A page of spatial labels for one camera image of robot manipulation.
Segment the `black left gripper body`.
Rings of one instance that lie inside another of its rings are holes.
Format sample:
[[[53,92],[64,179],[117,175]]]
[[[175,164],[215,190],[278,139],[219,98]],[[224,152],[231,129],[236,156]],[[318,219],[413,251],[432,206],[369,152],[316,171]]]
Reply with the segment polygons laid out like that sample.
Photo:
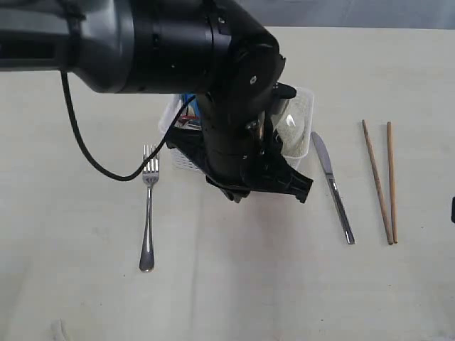
[[[313,180],[285,161],[282,140],[271,121],[262,128],[262,137],[257,127],[223,131],[204,123],[200,131],[172,128],[166,145],[178,149],[231,201],[262,192],[291,195],[306,202]]]

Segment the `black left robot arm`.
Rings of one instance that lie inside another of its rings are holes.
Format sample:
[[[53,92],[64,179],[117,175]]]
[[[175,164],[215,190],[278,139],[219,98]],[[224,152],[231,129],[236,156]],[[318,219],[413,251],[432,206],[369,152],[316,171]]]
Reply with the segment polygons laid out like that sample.
[[[272,116],[296,90],[277,39],[235,1],[2,1],[1,70],[57,70],[99,93],[189,94],[200,130],[171,125],[179,150],[239,202],[307,199],[312,179],[284,159]]]

